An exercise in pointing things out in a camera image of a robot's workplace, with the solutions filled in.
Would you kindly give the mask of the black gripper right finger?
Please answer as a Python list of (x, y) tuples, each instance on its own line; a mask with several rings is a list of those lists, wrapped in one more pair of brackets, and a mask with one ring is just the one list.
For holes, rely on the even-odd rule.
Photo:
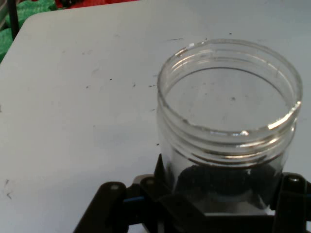
[(296, 173), (282, 175), (275, 205), (273, 233), (308, 233), (311, 183)]

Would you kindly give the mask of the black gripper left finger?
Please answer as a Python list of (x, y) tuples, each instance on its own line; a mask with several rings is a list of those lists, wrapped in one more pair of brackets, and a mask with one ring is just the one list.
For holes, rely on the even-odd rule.
[(205, 217), (166, 187), (162, 156), (153, 175), (126, 187), (102, 184), (77, 224), (76, 233), (126, 233), (141, 224), (149, 233), (205, 233)]

